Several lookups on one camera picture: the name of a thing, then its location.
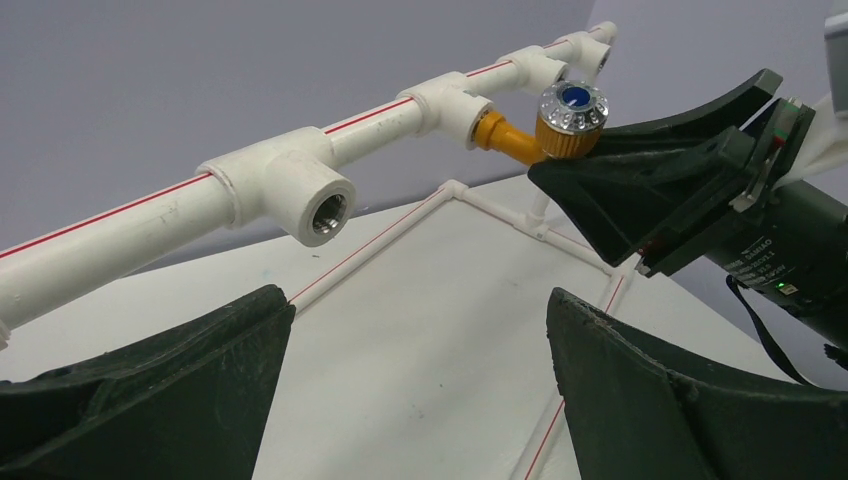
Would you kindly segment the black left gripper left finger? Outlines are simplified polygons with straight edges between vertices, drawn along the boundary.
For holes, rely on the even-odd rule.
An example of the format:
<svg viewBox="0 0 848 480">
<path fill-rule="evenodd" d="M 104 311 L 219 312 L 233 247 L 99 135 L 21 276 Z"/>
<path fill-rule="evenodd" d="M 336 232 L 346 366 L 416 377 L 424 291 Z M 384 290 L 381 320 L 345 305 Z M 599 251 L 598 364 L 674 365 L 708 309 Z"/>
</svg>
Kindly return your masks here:
<svg viewBox="0 0 848 480">
<path fill-rule="evenodd" d="M 1 384 L 5 479 L 249 479 L 296 309 L 266 285 L 125 347 Z"/>
</svg>

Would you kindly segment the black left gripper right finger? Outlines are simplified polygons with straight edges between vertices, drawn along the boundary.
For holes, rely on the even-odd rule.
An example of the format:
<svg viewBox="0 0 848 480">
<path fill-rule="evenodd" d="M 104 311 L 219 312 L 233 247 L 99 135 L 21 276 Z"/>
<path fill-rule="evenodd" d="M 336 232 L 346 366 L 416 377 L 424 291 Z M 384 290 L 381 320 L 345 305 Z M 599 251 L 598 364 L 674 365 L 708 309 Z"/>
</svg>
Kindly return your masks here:
<svg viewBox="0 0 848 480">
<path fill-rule="evenodd" d="M 843 479 L 847 395 L 743 371 L 555 288 L 547 338 L 585 479 Z"/>
</svg>

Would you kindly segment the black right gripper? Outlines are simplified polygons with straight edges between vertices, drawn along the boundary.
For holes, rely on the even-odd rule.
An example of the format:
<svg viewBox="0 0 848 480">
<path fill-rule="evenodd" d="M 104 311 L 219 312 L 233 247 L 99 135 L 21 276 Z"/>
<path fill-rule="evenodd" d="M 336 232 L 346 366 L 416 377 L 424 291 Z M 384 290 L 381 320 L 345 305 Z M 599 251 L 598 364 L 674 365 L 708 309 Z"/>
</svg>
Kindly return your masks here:
<svg viewBox="0 0 848 480">
<path fill-rule="evenodd" d="M 528 178 L 611 266 L 640 253 L 641 274 L 671 275 L 704 257 L 737 279 L 774 279 L 788 270 L 777 249 L 789 235 L 774 224 L 772 190 L 815 112 L 780 99 L 736 128 L 782 82 L 762 69 L 704 105 L 608 128 L 589 158 L 548 160 Z"/>
</svg>

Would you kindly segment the yellow plastic water faucet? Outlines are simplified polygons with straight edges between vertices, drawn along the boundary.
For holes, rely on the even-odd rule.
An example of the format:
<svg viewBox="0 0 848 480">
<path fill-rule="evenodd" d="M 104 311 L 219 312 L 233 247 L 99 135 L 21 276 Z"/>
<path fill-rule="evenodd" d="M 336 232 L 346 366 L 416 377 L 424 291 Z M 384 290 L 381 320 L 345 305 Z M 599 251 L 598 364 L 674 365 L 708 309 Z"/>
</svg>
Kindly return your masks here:
<svg viewBox="0 0 848 480">
<path fill-rule="evenodd" d="M 595 147 L 609 112 L 608 99 L 600 89 L 583 81 L 562 80 L 540 94 L 532 134 L 489 110 L 477 122 L 471 139 L 482 150 L 500 152 L 526 166 L 547 159 L 577 159 Z"/>
</svg>

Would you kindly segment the white PVC pipe frame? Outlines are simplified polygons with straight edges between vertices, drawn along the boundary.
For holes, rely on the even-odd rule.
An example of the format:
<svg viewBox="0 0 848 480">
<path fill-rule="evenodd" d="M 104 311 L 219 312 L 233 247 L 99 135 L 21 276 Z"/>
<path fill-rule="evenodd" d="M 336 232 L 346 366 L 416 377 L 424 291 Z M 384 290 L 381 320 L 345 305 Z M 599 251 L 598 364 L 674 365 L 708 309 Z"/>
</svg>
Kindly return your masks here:
<svg viewBox="0 0 848 480">
<path fill-rule="evenodd" d="M 333 239 L 355 188 L 340 169 L 405 136 L 441 131 L 467 149 L 491 95 L 538 95 L 571 68 L 593 82 L 617 28 L 603 22 L 531 45 L 469 72 L 449 72 L 391 102 L 328 127 L 293 130 L 201 164 L 188 180 L 1 254 L 1 339 L 38 317 L 219 228 L 272 219 L 307 247 Z"/>
</svg>

